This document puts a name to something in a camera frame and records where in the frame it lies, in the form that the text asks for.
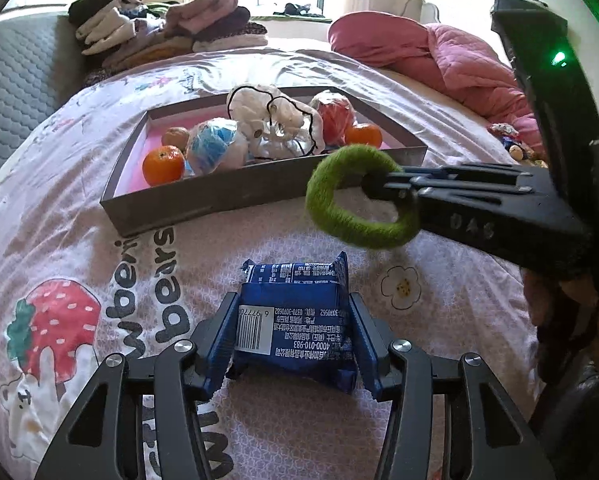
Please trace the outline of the person's right hand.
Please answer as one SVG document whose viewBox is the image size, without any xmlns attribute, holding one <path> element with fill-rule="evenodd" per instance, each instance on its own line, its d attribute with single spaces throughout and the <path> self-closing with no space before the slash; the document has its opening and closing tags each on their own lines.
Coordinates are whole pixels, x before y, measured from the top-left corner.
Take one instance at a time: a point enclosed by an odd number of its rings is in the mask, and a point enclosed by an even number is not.
<svg viewBox="0 0 599 480">
<path fill-rule="evenodd" d="M 558 382 L 581 350 L 599 372 L 599 294 L 593 279 L 558 283 L 526 269 L 522 278 L 528 315 L 537 328 L 540 379 Z"/>
</svg>

